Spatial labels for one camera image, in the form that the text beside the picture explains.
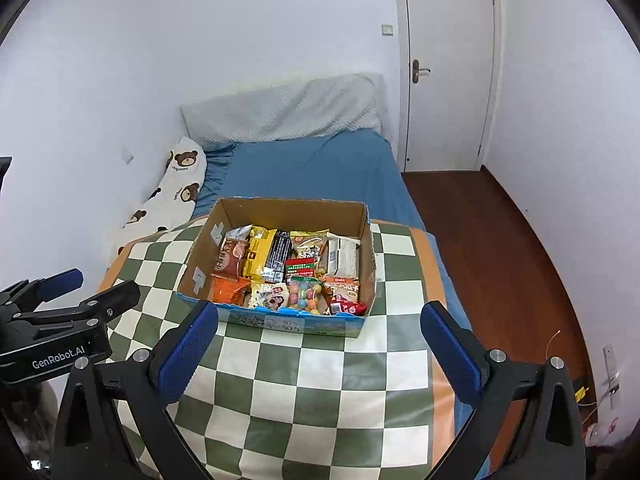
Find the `green white checkered blanket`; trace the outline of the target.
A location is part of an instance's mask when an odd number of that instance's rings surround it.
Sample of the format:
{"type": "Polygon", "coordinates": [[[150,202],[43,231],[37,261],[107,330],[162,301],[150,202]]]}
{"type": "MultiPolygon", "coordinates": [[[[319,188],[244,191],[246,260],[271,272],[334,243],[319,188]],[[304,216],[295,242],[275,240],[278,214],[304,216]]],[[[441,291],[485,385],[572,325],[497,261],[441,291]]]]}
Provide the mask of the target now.
{"type": "Polygon", "coordinates": [[[217,479],[422,479],[456,401],[420,331],[445,295],[431,237],[372,228],[378,292],[354,338],[220,323],[168,415],[217,479]]]}

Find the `cardboard milk carton box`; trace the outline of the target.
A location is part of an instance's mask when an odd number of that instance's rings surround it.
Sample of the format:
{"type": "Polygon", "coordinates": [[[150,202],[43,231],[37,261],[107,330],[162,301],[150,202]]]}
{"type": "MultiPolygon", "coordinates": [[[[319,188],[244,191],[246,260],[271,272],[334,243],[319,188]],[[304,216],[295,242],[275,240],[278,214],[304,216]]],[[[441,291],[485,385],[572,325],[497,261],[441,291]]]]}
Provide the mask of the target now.
{"type": "Polygon", "coordinates": [[[224,322],[356,338],[376,296],[368,207],[344,200],[217,200],[186,260],[181,299],[224,322]]]}

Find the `yellow black snack packet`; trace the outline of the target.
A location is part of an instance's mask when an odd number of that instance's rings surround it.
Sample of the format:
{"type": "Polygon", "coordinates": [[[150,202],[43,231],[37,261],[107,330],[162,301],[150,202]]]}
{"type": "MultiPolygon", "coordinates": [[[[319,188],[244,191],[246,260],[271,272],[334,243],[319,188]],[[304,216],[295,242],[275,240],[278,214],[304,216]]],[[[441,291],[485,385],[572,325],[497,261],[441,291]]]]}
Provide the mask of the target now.
{"type": "Polygon", "coordinates": [[[297,258],[318,261],[328,241],[328,230],[291,231],[290,240],[297,258]]]}

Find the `white door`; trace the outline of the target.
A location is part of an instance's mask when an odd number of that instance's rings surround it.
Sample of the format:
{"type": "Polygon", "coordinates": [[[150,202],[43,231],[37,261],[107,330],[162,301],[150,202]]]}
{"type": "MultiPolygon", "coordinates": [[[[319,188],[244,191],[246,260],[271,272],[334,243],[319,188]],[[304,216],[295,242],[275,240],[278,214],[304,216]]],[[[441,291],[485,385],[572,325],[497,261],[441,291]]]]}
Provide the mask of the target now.
{"type": "Polygon", "coordinates": [[[500,0],[397,0],[398,162],[405,172],[482,166],[501,61],[500,0]],[[432,73],[411,81],[411,62],[432,73]]]}

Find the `brown pastry snack packet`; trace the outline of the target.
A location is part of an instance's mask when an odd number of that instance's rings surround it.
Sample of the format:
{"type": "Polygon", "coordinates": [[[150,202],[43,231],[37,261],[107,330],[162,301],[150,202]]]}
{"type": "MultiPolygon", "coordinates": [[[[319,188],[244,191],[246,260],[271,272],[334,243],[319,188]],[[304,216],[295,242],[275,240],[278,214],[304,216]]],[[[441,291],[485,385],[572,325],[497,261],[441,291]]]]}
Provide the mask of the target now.
{"type": "Polygon", "coordinates": [[[214,274],[230,280],[240,278],[244,269],[247,247],[247,240],[226,237],[218,252],[214,274]]]}

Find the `grey snack packet with barcode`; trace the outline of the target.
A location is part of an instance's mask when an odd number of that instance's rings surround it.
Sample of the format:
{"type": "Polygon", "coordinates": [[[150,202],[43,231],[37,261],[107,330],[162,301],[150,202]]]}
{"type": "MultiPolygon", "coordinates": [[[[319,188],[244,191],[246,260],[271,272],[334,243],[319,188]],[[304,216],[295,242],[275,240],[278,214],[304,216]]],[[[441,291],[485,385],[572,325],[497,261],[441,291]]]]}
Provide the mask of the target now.
{"type": "Polygon", "coordinates": [[[248,226],[240,226],[239,228],[234,228],[229,230],[224,236],[227,240],[239,240],[240,242],[247,242],[250,238],[250,230],[252,229],[252,225],[248,226]]]}

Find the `orange chips bag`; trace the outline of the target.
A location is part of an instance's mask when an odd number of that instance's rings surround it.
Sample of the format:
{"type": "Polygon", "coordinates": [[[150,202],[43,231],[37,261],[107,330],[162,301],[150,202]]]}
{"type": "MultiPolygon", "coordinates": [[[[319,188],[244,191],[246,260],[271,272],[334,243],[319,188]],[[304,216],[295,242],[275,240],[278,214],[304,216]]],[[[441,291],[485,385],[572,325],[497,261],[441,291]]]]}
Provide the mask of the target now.
{"type": "Polygon", "coordinates": [[[207,299],[214,304],[233,304],[243,307],[245,296],[249,292],[250,280],[213,274],[207,299]]]}

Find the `red spicy strip packet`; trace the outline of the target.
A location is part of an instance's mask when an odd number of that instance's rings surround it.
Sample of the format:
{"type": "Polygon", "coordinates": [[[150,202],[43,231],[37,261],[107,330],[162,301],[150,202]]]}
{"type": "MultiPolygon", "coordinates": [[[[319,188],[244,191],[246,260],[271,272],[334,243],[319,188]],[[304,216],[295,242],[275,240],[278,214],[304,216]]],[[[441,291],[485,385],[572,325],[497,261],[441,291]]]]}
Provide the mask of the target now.
{"type": "Polygon", "coordinates": [[[289,258],[284,263],[285,278],[290,280],[294,276],[302,278],[314,278],[316,276],[317,261],[314,257],[289,258]]]}

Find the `white cookie packet in box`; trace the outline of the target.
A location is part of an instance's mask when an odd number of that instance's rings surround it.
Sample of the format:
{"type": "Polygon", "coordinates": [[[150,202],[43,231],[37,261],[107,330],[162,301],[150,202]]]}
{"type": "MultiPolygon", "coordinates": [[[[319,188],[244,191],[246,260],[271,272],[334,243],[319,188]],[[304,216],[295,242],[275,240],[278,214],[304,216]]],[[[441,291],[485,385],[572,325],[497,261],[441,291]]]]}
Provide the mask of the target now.
{"type": "Polygon", "coordinates": [[[259,307],[270,311],[277,311],[288,305],[288,286],[285,283],[258,283],[250,285],[250,300],[248,306],[252,309],[259,307]]]}

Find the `white brown Franzzi cookie packet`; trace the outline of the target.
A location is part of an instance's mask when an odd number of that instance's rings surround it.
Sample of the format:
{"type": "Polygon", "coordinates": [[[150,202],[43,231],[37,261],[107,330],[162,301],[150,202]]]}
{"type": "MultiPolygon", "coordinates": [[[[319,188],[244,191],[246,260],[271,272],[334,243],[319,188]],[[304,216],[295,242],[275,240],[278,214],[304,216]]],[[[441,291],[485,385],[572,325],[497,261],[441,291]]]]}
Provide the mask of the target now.
{"type": "Polygon", "coordinates": [[[326,233],[326,270],[334,278],[358,278],[360,240],[326,233]]]}

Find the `white bear print pillow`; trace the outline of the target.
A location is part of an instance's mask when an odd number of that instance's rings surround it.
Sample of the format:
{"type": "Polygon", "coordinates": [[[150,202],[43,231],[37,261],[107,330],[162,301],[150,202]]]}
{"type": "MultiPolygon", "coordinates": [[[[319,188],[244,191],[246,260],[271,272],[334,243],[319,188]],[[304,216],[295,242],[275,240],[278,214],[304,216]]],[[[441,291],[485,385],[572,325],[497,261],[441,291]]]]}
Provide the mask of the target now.
{"type": "Polygon", "coordinates": [[[116,237],[119,255],[133,240],[171,231],[192,216],[205,173],[206,156],[192,139],[183,136],[169,152],[165,173],[149,199],[139,206],[116,237]]]}

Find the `red KitKat packet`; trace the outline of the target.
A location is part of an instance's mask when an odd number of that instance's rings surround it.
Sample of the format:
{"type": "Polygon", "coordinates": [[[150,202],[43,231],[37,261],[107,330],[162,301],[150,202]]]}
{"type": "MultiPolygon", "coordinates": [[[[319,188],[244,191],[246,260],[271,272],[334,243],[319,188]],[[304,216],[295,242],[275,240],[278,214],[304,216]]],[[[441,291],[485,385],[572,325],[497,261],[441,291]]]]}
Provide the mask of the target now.
{"type": "Polygon", "coordinates": [[[368,310],[368,307],[362,302],[348,301],[344,298],[333,298],[330,302],[330,308],[333,315],[346,313],[350,315],[363,316],[368,310]]]}

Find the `black snack bar packet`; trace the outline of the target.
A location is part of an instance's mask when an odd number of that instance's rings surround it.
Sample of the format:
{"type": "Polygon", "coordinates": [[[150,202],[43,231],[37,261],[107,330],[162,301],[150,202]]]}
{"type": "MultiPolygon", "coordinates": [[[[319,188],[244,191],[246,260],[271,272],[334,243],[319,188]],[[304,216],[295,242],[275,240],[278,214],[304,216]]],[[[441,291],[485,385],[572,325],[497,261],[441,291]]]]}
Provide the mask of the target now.
{"type": "Polygon", "coordinates": [[[262,267],[262,279],[266,283],[281,283],[284,279],[285,266],[292,252],[290,234],[286,231],[277,230],[274,234],[269,254],[262,267]]]}

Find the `grey white pillow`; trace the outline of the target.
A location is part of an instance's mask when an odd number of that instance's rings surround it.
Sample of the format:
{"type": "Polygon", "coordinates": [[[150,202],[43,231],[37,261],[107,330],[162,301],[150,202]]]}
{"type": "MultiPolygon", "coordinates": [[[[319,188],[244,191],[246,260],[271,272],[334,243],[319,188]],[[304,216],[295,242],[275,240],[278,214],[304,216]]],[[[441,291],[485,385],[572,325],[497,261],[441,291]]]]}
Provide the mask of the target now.
{"type": "Polygon", "coordinates": [[[203,148],[382,131],[383,78],[374,73],[301,80],[215,96],[181,107],[189,136],[203,148]]]}

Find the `blue bed sheet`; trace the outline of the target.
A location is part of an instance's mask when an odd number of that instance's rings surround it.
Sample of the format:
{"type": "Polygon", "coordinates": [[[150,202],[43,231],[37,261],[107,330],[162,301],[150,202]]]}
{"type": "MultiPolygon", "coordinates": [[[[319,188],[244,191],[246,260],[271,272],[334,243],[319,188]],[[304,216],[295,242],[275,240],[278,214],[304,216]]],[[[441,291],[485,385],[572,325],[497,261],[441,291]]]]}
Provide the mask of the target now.
{"type": "MultiPolygon", "coordinates": [[[[209,153],[207,172],[205,194],[198,203],[201,212],[227,196],[326,198],[365,203],[374,224],[414,229],[422,223],[390,147],[371,131],[225,145],[209,153]]],[[[444,270],[440,278],[449,307],[458,310],[459,300],[444,270]]],[[[457,432],[469,411],[454,400],[457,432]]]]}

